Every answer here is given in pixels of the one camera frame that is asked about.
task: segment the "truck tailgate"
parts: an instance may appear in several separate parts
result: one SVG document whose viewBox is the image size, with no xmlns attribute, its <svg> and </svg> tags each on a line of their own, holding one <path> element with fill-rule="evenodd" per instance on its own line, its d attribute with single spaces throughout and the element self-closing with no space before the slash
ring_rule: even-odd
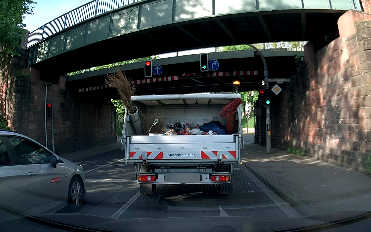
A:
<svg viewBox="0 0 371 232">
<path fill-rule="evenodd" d="M 236 162 L 240 159 L 240 138 L 237 134 L 135 135 L 127 136 L 127 140 L 127 161 L 217 162 L 221 159 Z"/>
</svg>

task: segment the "red and white striped barrier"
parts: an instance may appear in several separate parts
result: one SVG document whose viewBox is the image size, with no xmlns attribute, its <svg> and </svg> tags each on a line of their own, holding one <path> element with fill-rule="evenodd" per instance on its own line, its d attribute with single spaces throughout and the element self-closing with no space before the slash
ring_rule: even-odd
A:
<svg viewBox="0 0 371 232">
<path fill-rule="evenodd" d="M 222 151 L 222 159 L 236 159 L 236 151 Z M 130 151 L 130 159 L 145 159 L 142 151 Z M 147 159 L 217 159 L 218 151 L 146 151 Z"/>
<path fill-rule="evenodd" d="M 217 76 L 245 76 L 245 75 L 258 75 L 258 71 L 234 71 L 234 72 L 215 72 L 215 73 L 184 73 L 182 76 L 166 76 L 166 77 L 157 77 L 157 78 L 148 78 L 142 80 L 131 81 L 132 85 L 145 84 L 145 83 L 154 83 L 160 81 L 177 81 L 184 78 L 192 77 L 217 77 Z M 86 92 L 91 90 L 99 90 L 104 88 L 109 88 L 109 85 L 98 85 L 94 87 L 86 87 L 79 89 L 79 92 Z"/>
</svg>

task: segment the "traffic light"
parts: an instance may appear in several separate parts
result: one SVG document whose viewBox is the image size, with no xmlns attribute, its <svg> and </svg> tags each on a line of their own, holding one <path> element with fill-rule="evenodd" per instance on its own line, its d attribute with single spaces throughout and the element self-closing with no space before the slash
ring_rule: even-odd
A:
<svg viewBox="0 0 371 232">
<path fill-rule="evenodd" d="M 200 54 L 200 71 L 207 72 L 209 70 L 209 55 L 207 53 Z"/>
<path fill-rule="evenodd" d="M 144 61 L 144 77 L 152 77 L 152 61 Z"/>
<path fill-rule="evenodd" d="M 260 94 L 258 95 L 258 101 L 259 101 L 258 106 L 263 107 L 265 106 L 264 90 L 260 90 L 259 93 Z"/>
<path fill-rule="evenodd" d="M 264 99 L 266 105 L 270 105 L 270 89 L 264 89 Z"/>
<path fill-rule="evenodd" d="M 52 104 L 51 103 L 47 104 L 47 117 L 49 118 L 52 117 Z"/>
</svg>

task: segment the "road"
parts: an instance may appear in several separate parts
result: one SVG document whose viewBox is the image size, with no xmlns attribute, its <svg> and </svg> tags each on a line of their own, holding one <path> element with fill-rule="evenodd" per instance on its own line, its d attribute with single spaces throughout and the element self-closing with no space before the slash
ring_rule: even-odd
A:
<svg viewBox="0 0 371 232">
<path fill-rule="evenodd" d="M 74 161 L 86 172 L 87 194 L 77 210 L 62 208 L 56 213 L 79 213 L 128 218 L 172 218 L 204 216 L 299 217 L 300 215 L 264 186 L 243 165 L 234 166 L 233 193 L 219 195 L 201 185 L 157 186 L 169 196 L 141 195 L 134 166 L 125 165 L 121 150 Z"/>
</svg>

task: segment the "white pickup truck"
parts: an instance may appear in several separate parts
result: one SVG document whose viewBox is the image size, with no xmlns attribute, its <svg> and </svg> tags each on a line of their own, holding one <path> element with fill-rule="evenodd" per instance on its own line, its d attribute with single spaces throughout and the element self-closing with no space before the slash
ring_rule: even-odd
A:
<svg viewBox="0 0 371 232">
<path fill-rule="evenodd" d="M 230 100 L 240 97 L 231 93 L 143 95 L 131 99 L 137 112 L 163 110 L 164 124 L 183 121 L 203 125 L 218 121 L 225 126 L 226 119 L 219 113 Z M 136 167 L 141 193 L 154 194 L 157 184 L 207 184 L 217 187 L 218 193 L 231 193 L 233 165 L 240 163 L 240 149 L 244 149 L 241 106 L 231 120 L 234 127 L 230 134 L 148 134 L 147 129 L 141 128 L 141 117 L 130 115 L 126 109 L 122 150 L 125 163 Z"/>
</svg>

